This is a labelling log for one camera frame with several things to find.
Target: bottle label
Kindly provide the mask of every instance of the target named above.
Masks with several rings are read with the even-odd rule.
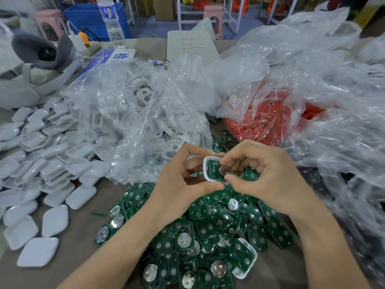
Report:
[[[118,19],[118,14],[114,5],[111,6],[99,6],[99,11],[102,14],[104,20]]]

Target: plastic bottle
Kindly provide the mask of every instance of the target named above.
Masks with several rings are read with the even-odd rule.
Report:
[[[108,36],[112,42],[112,46],[117,48],[126,48],[124,34],[119,24],[119,17],[116,12],[113,0],[96,0],[100,13],[107,27]]]

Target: forearm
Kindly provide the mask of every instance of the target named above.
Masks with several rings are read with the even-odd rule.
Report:
[[[144,205],[58,289],[122,288],[146,246],[161,230],[153,207]]]
[[[311,202],[304,215],[292,217],[303,245],[309,287],[370,288],[333,215],[318,198]]]

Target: chinese character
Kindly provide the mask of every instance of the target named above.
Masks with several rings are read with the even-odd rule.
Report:
[[[128,58],[129,56],[130,56],[129,53],[118,53],[113,58],[122,60],[122,59]]]

